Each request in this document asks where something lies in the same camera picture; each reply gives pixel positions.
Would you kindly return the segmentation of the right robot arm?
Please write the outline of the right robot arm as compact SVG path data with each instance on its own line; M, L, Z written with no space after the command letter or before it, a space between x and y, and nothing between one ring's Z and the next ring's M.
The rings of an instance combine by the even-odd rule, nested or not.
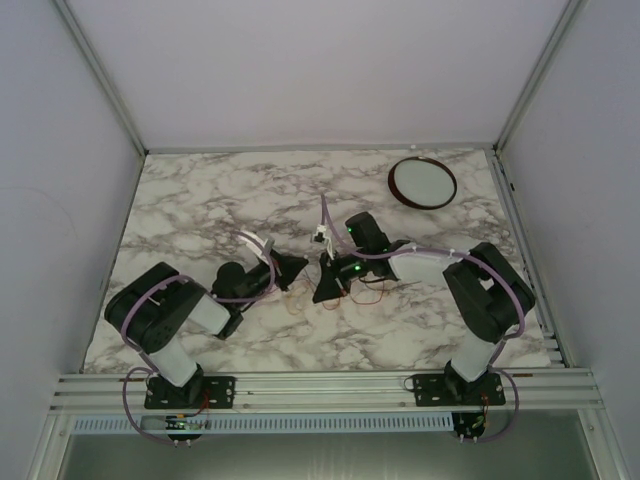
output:
M321 276L313 296L324 303L346 296L351 283L369 274L380 281L446 286L466 326L460 349L436 377L434 403L473 405L488 400L500 385L490 366L499 346L524 328L535 297L506 258L491 243L469 252L392 242L374 217L361 212L345 222L356 249L332 249L319 259Z

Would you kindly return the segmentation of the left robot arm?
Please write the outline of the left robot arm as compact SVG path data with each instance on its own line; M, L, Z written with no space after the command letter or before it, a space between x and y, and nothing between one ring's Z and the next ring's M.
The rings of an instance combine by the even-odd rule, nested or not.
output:
M210 290L160 262L109 301L106 321L156 374L149 381L147 408L195 408L209 396L211 384L184 350L178 331L191 321L227 339L262 295L274 287L286 291L308 265L303 257L275 250L270 259L271 264L260 261L249 271L237 262L224 263Z

